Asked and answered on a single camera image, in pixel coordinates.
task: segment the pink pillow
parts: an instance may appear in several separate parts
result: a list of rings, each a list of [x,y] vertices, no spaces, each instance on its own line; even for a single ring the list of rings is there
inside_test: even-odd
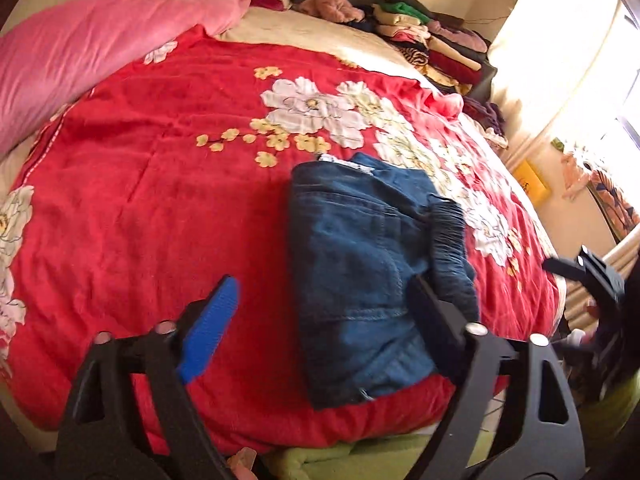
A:
[[[0,157],[126,64],[197,24],[214,36],[250,0],[71,0],[0,38]]]

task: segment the yellow box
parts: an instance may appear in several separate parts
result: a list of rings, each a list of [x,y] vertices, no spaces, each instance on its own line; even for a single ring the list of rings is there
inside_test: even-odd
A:
[[[533,207],[538,207],[551,195],[551,190],[528,161],[523,161],[513,172],[513,176],[524,189]]]

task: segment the denim fabric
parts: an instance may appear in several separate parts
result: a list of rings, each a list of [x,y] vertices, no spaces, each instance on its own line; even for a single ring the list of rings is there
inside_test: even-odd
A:
[[[308,162],[292,172],[289,241],[302,349],[316,409],[357,404],[434,371],[405,289],[423,274],[478,320],[460,206],[421,170],[357,153],[372,174]]]

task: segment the red blanket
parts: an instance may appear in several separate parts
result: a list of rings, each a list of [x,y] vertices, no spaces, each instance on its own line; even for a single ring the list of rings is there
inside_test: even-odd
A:
[[[438,420],[452,393],[439,376],[359,406],[314,412],[306,400],[286,223],[290,172],[311,152],[423,168],[466,211],[482,322],[512,338],[552,329],[558,289],[532,222],[459,129],[458,96],[325,54],[222,43],[201,27],[152,57],[43,128],[0,211],[0,364],[38,425],[60,420],[95,333],[145,333],[224,274],[241,283],[238,312],[189,387],[223,452]],[[139,397],[157,446],[142,386]]]

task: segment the green blanket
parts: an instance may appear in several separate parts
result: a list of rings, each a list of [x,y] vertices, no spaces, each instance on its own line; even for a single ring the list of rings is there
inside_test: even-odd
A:
[[[380,7],[382,10],[386,10],[386,12],[391,12],[392,14],[406,14],[407,16],[418,18],[423,25],[431,21],[429,16],[425,16],[419,10],[414,9],[411,5],[407,5],[404,2],[398,2],[396,4],[380,4]]]
[[[640,372],[620,384],[603,400],[583,404],[578,418],[584,440],[587,465],[597,462],[618,436],[640,401]]]
[[[494,436],[480,433],[469,465],[489,455]],[[286,449],[262,459],[280,480],[402,480],[429,439],[425,435],[400,435],[327,449]]]

